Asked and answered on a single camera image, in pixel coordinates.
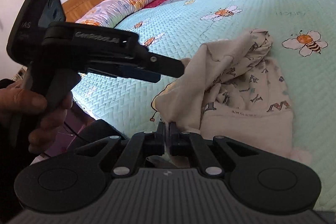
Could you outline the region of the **person's left hand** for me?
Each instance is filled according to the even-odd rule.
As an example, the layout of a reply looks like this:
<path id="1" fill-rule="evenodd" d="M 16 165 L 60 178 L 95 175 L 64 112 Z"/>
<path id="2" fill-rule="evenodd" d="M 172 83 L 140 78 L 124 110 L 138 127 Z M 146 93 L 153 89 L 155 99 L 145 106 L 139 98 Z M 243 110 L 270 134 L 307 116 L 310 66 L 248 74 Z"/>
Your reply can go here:
<path id="1" fill-rule="evenodd" d="M 28 140 L 30 152 L 42 153 L 55 141 L 58 128 L 72 107 L 73 95 L 69 92 L 53 112 L 44 114 L 47 100 L 40 94 L 22 89 L 21 83 L 10 79 L 1 80 L 1 140 L 10 142 L 9 122 L 14 118 L 40 118 Z"/>

